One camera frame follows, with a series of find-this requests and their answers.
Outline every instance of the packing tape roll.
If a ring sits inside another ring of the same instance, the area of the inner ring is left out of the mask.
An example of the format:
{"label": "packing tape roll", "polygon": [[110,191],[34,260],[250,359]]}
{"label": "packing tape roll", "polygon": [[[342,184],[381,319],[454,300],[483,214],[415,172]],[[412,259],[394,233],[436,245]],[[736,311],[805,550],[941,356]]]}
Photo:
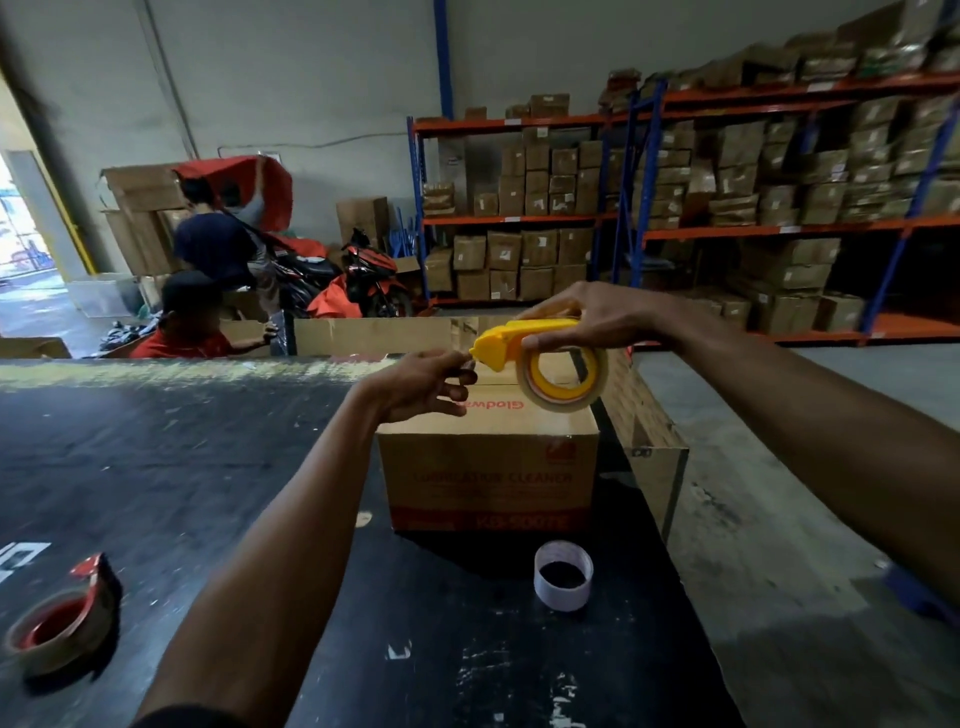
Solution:
{"label": "packing tape roll", "polygon": [[552,383],[540,371],[540,354],[522,350],[516,360],[516,382],[531,401],[551,412],[576,412],[593,404],[607,384],[609,364],[603,349],[579,349],[587,369],[584,381],[573,387]]}
{"label": "packing tape roll", "polygon": [[71,573],[89,578],[88,585],[48,596],[7,630],[4,648],[26,678],[49,675],[92,655],[113,625],[119,582],[103,555],[81,562]]}
{"label": "packing tape roll", "polygon": [[[579,587],[565,589],[543,578],[540,570],[547,564],[569,564],[583,576]],[[593,560],[589,554],[570,541],[549,541],[534,555],[534,592],[544,604],[557,612],[576,612],[590,599],[590,584],[593,582]]]}

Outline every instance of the table surface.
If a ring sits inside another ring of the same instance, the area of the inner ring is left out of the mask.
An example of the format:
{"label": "table surface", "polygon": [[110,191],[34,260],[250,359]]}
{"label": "table surface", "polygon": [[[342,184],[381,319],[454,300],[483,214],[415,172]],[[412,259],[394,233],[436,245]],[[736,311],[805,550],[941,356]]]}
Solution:
{"label": "table surface", "polygon": [[[126,725],[211,569],[282,488],[364,365],[0,365],[0,548],[49,543],[0,583],[0,629],[104,550],[125,588],[96,679],[29,694],[0,670],[0,725]],[[600,416],[598,472],[626,470]],[[374,453],[346,578],[291,726],[739,725],[639,491],[598,478],[571,540],[588,606],[533,592],[544,534],[393,532]]]}

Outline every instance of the metal shelving rack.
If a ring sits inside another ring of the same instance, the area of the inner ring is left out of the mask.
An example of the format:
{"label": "metal shelving rack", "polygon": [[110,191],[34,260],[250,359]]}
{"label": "metal shelving rack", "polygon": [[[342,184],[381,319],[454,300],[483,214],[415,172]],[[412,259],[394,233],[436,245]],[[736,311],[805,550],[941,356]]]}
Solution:
{"label": "metal shelving rack", "polygon": [[[575,222],[594,223],[593,254],[590,277],[597,278],[601,226],[605,221],[616,220],[613,239],[612,280],[618,282],[622,254],[630,263],[633,287],[642,285],[643,252],[646,241],[657,239],[744,237],[751,235],[777,234],[823,234],[843,232],[899,231],[900,238],[887,261],[884,274],[875,295],[869,300],[861,322],[860,331],[830,333],[811,331],[803,334],[772,336],[775,341],[792,344],[855,342],[872,340],[909,341],[918,339],[960,339],[960,326],[904,314],[883,313],[881,309],[890,282],[897,271],[906,244],[919,228],[960,226],[960,216],[923,218],[930,182],[936,176],[943,161],[949,140],[957,124],[960,101],[954,103],[948,119],[941,126],[934,144],[930,161],[926,166],[910,209],[903,220],[883,220],[874,223],[837,223],[817,226],[750,226],[724,228],[679,228],[677,230],[648,231],[650,209],[653,202],[653,184],[656,179],[657,155],[648,154],[644,168],[644,189],[640,195],[640,210],[637,225],[631,222],[633,180],[636,166],[644,149],[658,150],[664,121],[679,121],[699,117],[749,116],[771,113],[805,113],[804,146],[817,131],[818,114],[827,109],[836,109],[856,104],[867,99],[892,94],[934,95],[960,90],[960,73],[909,74],[870,81],[841,80],[833,83],[814,83],[780,87],[734,88],[723,90],[695,89],[689,91],[666,91],[661,82],[653,96],[639,99],[635,94],[629,109],[622,114],[585,114],[548,119],[484,119],[449,121],[432,119],[415,122],[407,119],[407,135],[410,146],[411,168],[414,178],[414,196],[417,202],[418,250],[421,268],[427,254],[428,230],[444,225],[498,225],[504,223],[555,223],[565,225]],[[604,209],[606,202],[607,167],[610,157],[610,129],[626,126],[623,177],[620,184],[619,204],[616,212]],[[596,215],[545,216],[545,217],[436,217],[424,220],[422,214],[422,186],[426,182],[423,164],[423,140],[432,136],[462,136],[488,133],[516,133],[525,127],[548,127],[552,129],[589,128],[591,138],[599,132],[604,141],[603,162],[600,174],[600,207]],[[424,275],[424,295],[431,303],[459,303],[456,300],[431,300]],[[645,342],[657,345],[657,342]]]}

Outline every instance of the red bag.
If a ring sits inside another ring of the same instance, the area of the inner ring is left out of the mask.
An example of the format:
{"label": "red bag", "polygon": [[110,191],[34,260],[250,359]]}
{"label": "red bag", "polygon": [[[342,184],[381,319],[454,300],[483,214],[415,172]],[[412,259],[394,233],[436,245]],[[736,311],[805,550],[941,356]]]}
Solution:
{"label": "red bag", "polygon": [[[206,177],[214,193],[219,197],[220,190],[228,182],[236,182],[240,187],[240,199],[249,201],[256,184],[257,157],[228,157],[226,159],[195,159],[174,167],[174,172],[187,179]],[[263,231],[283,231],[290,227],[290,216],[294,208],[294,184],[283,166],[276,159],[266,157],[263,166],[263,201],[266,208],[260,229]]]}
{"label": "red bag", "polygon": [[347,298],[347,276],[340,275],[306,307],[315,319],[362,319],[360,306]]}

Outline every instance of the cable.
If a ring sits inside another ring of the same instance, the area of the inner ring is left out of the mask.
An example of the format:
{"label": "cable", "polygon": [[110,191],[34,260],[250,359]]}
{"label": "cable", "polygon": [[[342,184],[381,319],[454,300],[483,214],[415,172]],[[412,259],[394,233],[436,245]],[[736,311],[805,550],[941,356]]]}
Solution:
{"label": "cable", "polygon": [[294,142],[278,142],[273,144],[221,144],[217,147],[217,157],[223,158],[225,149],[326,149],[327,147],[337,147],[341,144],[348,144],[351,141],[360,139],[373,139],[378,136],[406,136],[406,132],[381,132],[365,133],[357,136],[347,136],[343,139],[327,141],[324,144],[297,144]]}

